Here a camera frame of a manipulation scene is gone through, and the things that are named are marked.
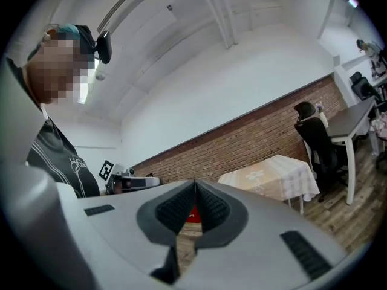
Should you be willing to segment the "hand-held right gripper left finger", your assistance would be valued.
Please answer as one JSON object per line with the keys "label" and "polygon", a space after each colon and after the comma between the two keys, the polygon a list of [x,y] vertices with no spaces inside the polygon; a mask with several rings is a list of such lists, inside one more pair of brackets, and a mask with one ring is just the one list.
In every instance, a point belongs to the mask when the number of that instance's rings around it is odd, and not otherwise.
{"label": "hand-held right gripper left finger", "polygon": [[76,197],[57,185],[56,281],[64,289],[189,289],[176,236],[188,217],[192,181],[111,196]]}

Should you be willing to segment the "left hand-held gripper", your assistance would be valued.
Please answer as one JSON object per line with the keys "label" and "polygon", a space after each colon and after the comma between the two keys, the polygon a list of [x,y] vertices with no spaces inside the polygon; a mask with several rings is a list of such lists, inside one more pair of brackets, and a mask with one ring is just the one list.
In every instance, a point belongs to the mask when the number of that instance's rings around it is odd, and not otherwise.
{"label": "left hand-held gripper", "polygon": [[160,185],[160,179],[153,176],[153,173],[145,177],[136,176],[133,168],[113,164],[108,160],[103,163],[98,176],[105,182],[105,192],[108,195],[136,192]]}

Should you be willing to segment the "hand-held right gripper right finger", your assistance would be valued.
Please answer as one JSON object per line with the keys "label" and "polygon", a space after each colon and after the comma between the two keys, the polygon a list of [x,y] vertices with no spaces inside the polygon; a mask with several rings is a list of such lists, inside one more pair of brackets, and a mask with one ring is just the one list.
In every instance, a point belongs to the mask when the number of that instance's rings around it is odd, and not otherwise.
{"label": "hand-held right gripper right finger", "polygon": [[198,194],[226,204],[226,216],[196,241],[177,289],[332,289],[345,250],[300,213],[274,199],[197,181]]}

